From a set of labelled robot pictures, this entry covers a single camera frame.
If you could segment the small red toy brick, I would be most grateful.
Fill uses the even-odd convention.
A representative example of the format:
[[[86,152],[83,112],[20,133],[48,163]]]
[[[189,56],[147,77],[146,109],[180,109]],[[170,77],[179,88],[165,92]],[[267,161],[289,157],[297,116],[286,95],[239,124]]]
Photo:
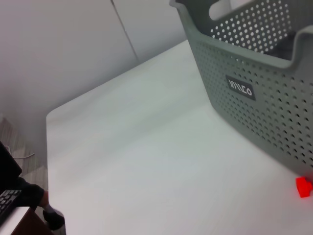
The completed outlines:
[[[296,178],[296,187],[301,198],[309,197],[313,190],[313,184],[305,177]]]

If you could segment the grey perforated plastic storage bin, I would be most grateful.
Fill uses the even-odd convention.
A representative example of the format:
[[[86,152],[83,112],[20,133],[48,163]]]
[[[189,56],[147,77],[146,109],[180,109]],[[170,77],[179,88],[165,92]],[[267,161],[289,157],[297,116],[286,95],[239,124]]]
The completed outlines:
[[[253,0],[212,19],[217,2],[170,0],[213,108],[274,159],[313,178],[313,0]],[[291,31],[291,60],[265,54]]]

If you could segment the person's leg with black shoe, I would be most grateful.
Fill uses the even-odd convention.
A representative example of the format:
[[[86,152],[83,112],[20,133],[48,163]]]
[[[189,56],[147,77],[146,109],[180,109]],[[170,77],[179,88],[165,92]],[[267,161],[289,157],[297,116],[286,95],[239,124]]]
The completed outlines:
[[[36,184],[28,183],[22,177],[18,178],[16,187],[21,191],[17,202],[19,207],[30,207],[33,210],[41,207],[43,217],[52,231],[60,229],[65,224],[64,217],[50,205],[46,190]]]

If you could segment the black computer monitor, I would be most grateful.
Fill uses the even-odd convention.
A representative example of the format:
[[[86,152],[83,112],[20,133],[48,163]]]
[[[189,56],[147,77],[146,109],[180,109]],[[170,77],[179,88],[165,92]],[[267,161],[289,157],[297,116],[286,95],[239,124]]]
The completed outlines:
[[[22,169],[0,142],[0,193],[9,189],[22,173]]]

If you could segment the black computer keyboard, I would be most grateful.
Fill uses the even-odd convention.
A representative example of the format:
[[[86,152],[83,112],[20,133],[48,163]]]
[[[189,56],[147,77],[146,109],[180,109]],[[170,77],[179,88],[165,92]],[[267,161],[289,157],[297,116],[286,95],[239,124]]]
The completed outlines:
[[[15,209],[21,190],[5,190],[0,195],[0,224],[4,222]]]

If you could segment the white desk with brown side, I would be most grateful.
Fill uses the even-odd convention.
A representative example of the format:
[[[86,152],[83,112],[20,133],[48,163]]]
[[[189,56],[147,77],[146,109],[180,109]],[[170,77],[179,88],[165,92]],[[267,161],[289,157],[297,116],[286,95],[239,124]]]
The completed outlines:
[[[30,207],[17,207],[0,226],[0,235],[54,235]]]

